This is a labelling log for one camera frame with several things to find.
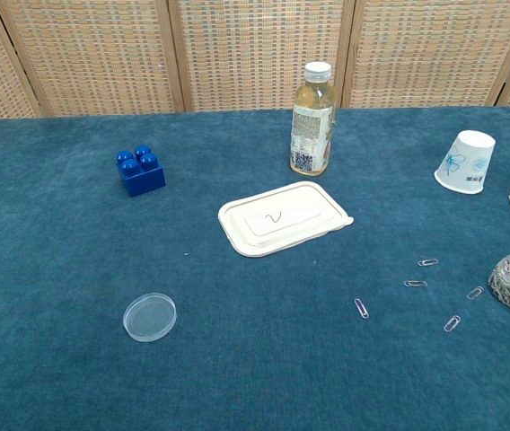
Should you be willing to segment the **beige food container lid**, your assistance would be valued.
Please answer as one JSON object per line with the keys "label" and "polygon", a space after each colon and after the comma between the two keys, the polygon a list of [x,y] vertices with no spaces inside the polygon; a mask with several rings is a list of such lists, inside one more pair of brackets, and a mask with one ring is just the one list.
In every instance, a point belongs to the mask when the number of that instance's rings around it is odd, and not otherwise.
{"label": "beige food container lid", "polygon": [[312,181],[237,199],[222,205],[218,220],[233,248],[260,258],[354,223],[354,218]]}

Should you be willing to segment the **clear round plastic lid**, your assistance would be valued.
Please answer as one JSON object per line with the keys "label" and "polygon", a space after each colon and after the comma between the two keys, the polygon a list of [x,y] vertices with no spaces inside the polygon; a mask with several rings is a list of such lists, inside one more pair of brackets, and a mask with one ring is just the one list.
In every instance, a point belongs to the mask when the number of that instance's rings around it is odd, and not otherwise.
{"label": "clear round plastic lid", "polygon": [[176,320],[175,302],[168,295],[149,293],[139,296],[127,307],[122,323],[132,339],[152,342],[167,335]]}

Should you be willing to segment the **yellow tea bottle white cap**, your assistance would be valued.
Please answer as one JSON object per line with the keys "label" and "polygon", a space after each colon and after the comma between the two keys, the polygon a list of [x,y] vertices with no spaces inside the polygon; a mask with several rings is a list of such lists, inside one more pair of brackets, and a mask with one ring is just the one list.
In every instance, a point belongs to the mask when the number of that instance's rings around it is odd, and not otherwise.
{"label": "yellow tea bottle white cap", "polygon": [[336,94],[331,65],[313,61],[304,67],[304,83],[295,92],[290,167],[303,175],[322,174],[330,160]]}

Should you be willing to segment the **blue toy building block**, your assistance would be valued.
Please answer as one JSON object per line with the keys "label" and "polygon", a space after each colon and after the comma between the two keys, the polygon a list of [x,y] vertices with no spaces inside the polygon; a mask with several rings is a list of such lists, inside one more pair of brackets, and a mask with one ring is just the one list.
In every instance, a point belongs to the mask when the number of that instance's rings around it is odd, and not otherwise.
{"label": "blue toy building block", "polygon": [[166,185],[163,166],[153,149],[139,145],[133,152],[116,154],[119,177],[130,197],[136,197]]}

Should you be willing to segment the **woven wooden folding screen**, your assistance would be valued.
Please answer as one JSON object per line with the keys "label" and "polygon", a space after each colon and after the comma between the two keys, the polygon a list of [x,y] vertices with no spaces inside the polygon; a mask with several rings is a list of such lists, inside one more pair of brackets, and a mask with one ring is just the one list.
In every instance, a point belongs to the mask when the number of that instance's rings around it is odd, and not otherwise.
{"label": "woven wooden folding screen", "polygon": [[0,0],[0,119],[510,106],[510,0]]}

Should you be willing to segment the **white paper cup blue print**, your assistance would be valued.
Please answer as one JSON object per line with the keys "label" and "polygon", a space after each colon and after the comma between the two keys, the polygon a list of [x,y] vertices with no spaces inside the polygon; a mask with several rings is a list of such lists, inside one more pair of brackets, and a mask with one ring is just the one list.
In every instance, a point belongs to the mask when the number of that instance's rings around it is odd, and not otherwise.
{"label": "white paper cup blue print", "polygon": [[444,188],[462,194],[479,194],[484,189],[496,140],[477,130],[463,130],[434,172]]}

